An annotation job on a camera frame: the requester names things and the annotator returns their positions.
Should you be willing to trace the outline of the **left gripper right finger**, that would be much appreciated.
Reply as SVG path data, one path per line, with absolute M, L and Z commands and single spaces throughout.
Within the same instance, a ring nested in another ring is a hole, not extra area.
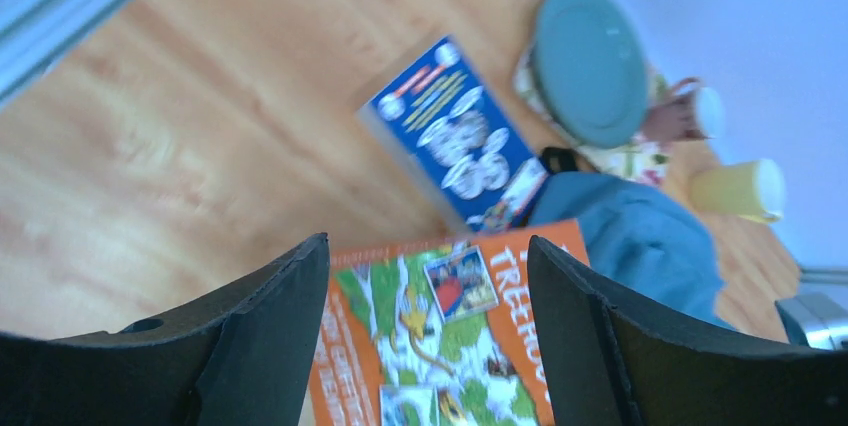
M 558 425 L 843 425 L 847 354 L 668 308 L 545 238 L 528 284 Z

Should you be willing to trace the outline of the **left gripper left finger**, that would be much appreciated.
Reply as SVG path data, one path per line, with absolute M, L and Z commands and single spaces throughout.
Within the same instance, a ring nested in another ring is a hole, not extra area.
M 1 336 L 5 425 L 295 425 L 328 289 L 325 234 L 116 333 Z

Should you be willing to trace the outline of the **blue fabric backpack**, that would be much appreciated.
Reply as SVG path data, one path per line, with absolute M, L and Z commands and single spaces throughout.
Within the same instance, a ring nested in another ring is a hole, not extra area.
M 692 213 L 654 186 L 585 172 L 568 148 L 543 148 L 550 178 L 527 223 L 574 219 L 597 273 L 669 308 L 728 328 L 715 312 L 725 283 L 714 242 Z

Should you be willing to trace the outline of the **orange treehouse book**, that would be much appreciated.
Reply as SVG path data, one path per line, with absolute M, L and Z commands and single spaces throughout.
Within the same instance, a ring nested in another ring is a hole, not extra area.
M 528 247 L 579 260 L 576 221 L 338 253 L 310 425 L 551 425 Z

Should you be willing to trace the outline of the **dark blue paperback book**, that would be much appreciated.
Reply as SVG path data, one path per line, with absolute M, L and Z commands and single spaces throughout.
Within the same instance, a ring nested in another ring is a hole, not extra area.
M 454 231 L 521 225 L 548 179 L 451 36 L 390 79 L 358 115 Z

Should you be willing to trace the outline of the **floral serving tray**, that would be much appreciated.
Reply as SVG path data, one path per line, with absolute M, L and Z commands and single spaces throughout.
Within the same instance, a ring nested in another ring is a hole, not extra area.
M 660 185 L 665 177 L 670 153 L 667 145 L 647 140 L 641 132 L 641 126 L 628 143 L 605 149 L 578 142 L 554 120 L 546 107 L 531 67 L 534 31 L 535 22 L 531 40 L 521 54 L 513 75 L 513 87 L 518 96 L 598 171 L 650 186 Z M 647 72 L 648 113 L 665 83 L 663 77 L 655 72 L 648 61 Z

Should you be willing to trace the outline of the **yellow ceramic mug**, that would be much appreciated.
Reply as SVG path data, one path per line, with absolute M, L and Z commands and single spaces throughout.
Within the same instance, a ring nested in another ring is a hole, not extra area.
M 721 165 L 689 181 L 692 205 L 763 224 L 780 221 L 787 201 L 783 170 L 772 159 Z

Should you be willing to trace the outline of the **pink patterned mug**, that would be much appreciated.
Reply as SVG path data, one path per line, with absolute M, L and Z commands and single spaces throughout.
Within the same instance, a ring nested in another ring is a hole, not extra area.
M 641 132 L 654 142 L 700 141 L 721 136 L 724 127 L 718 92 L 698 77 L 687 77 L 657 96 Z

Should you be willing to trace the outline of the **green ceramic plate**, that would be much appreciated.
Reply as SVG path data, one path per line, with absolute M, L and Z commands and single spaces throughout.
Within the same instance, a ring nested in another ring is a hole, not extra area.
M 642 125 L 647 61 L 612 0 L 543 0 L 531 67 L 551 116 L 578 142 L 616 148 Z

